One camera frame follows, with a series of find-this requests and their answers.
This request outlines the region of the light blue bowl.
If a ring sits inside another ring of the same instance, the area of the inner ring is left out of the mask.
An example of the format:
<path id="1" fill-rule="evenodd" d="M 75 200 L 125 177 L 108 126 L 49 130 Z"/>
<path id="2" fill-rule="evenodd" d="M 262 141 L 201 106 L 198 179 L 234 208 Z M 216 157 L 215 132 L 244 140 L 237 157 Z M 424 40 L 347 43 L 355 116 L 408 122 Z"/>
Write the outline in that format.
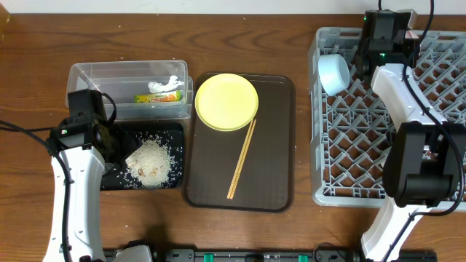
<path id="1" fill-rule="evenodd" d="M 325 93 L 337 95 L 350 85 L 350 71 L 340 54 L 321 55 L 318 60 L 318 76 Z"/>

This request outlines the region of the white tissue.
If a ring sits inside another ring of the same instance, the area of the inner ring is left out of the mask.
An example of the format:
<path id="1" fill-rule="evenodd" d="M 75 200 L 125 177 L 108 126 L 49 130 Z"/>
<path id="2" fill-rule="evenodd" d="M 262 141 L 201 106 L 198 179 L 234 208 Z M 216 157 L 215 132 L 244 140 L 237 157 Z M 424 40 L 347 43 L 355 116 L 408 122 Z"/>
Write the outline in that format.
<path id="1" fill-rule="evenodd" d="M 184 82 L 179 81 L 177 76 L 170 76 L 167 84 L 159 82 L 149 82 L 148 88 L 150 93 L 162 93 L 176 90 L 179 86 L 184 85 Z"/>

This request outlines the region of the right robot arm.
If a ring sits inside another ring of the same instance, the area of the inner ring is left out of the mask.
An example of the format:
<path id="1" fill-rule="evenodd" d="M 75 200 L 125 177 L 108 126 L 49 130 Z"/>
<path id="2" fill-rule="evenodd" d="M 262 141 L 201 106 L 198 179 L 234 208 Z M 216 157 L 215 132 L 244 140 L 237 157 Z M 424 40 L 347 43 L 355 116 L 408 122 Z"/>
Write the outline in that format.
<path id="1" fill-rule="evenodd" d="M 386 197 L 361 237 L 367 261 L 396 261 L 416 223 L 444 199 L 455 211 L 465 190 L 465 126 L 448 122 L 423 95 L 413 67 L 423 38 L 411 32 L 413 10 L 369 10 L 355 56 L 358 76 L 371 83 L 395 126 L 382 170 Z"/>

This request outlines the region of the pile of white rice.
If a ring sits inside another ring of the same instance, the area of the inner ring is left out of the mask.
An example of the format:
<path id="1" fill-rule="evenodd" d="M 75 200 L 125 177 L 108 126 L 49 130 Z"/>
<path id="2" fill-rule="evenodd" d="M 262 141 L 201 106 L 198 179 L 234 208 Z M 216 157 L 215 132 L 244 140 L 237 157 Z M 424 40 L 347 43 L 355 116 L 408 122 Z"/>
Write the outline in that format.
<path id="1" fill-rule="evenodd" d="M 142 140 L 141 147 L 125 160 L 126 180 L 136 188 L 174 188 L 182 179 L 180 148 L 170 146 L 159 135 Z"/>

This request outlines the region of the green snack wrapper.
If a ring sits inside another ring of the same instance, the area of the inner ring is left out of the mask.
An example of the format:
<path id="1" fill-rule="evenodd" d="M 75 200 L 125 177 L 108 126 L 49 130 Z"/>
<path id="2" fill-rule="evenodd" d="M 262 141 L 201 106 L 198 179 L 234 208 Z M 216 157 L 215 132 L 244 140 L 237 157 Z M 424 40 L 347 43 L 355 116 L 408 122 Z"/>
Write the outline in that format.
<path id="1" fill-rule="evenodd" d="M 135 103 L 171 103 L 178 102 L 182 98 L 182 93 L 179 90 L 151 93 L 146 95 L 135 95 Z"/>

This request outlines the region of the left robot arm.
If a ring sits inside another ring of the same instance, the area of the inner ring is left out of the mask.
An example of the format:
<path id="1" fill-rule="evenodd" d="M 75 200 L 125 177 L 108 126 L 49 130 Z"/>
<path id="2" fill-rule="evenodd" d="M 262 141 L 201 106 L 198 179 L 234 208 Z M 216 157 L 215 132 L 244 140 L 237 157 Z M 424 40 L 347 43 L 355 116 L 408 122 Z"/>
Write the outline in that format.
<path id="1" fill-rule="evenodd" d="M 55 193 L 45 261 L 104 261 L 100 236 L 103 175 L 123 163 L 141 142 L 106 115 L 97 90 L 68 94 L 70 116 L 50 130 Z"/>

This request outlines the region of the yellow round plate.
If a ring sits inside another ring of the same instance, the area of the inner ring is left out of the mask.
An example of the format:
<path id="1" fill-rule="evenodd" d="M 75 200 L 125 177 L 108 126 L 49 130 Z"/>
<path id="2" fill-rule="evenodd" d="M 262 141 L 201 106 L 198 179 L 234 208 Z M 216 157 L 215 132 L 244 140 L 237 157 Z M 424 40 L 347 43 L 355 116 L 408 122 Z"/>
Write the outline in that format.
<path id="1" fill-rule="evenodd" d="M 211 129 L 230 132 L 249 124 L 258 111 L 256 88 L 237 74 L 217 74 L 207 78 L 195 95 L 195 110 Z"/>

